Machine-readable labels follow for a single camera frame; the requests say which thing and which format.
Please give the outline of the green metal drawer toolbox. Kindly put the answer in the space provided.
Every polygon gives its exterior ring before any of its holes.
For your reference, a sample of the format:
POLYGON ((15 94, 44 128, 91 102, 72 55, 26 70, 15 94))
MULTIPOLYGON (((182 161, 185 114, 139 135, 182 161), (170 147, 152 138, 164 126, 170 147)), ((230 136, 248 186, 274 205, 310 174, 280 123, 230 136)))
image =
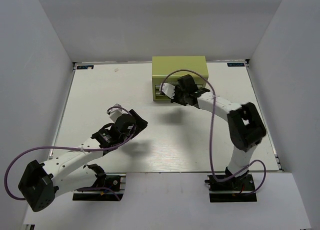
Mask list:
POLYGON ((163 82, 178 84, 178 78, 191 75, 198 88, 205 87, 209 78, 206 58, 204 56, 154 56, 152 57, 152 94, 153 101, 167 101, 161 95, 163 82))

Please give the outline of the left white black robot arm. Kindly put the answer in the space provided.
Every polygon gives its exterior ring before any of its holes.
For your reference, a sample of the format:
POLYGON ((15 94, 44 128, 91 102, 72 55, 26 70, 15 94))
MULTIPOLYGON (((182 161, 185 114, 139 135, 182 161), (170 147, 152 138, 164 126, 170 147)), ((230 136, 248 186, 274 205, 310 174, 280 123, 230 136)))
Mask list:
POLYGON ((33 212, 48 207, 55 198, 74 190, 105 190, 106 175, 91 161, 123 146, 143 131, 148 122, 134 110, 114 106, 107 111, 111 122, 93 133, 79 147, 51 160, 31 161, 18 189, 33 212))

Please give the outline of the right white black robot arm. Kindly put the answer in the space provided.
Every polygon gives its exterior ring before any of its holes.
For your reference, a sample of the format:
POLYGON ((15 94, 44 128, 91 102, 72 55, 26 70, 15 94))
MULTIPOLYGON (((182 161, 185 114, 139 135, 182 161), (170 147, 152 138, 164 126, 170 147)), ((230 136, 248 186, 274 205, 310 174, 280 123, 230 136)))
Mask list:
POLYGON ((217 97, 212 87, 210 89, 198 88, 189 74, 180 77, 177 85, 163 83, 161 92, 173 103, 189 105, 210 112, 210 137, 213 136, 215 116, 227 122, 233 152, 225 169, 225 177, 218 181, 226 182, 226 185, 233 190, 242 186, 243 175, 248 172, 252 155, 267 134, 256 106, 251 102, 238 104, 217 97))

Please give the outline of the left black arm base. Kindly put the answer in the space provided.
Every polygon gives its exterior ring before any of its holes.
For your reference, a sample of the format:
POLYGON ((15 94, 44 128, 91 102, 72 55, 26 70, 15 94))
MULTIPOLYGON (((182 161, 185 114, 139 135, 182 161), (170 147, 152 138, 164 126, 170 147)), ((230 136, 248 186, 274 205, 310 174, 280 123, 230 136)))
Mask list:
POLYGON ((83 190, 75 190, 73 201, 119 202, 124 195, 126 187, 126 174, 106 173, 97 164, 83 167, 94 172, 95 181, 83 190))

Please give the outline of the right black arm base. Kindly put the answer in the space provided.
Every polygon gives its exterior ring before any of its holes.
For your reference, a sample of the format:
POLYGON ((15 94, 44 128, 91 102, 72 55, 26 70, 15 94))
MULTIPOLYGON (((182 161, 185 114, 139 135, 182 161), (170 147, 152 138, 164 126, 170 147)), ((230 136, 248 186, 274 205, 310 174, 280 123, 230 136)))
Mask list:
POLYGON ((217 182, 212 175, 208 175, 204 183, 209 188, 211 203, 249 203, 257 202, 256 187, 251 174, 233 178, 226 182, 217 182))

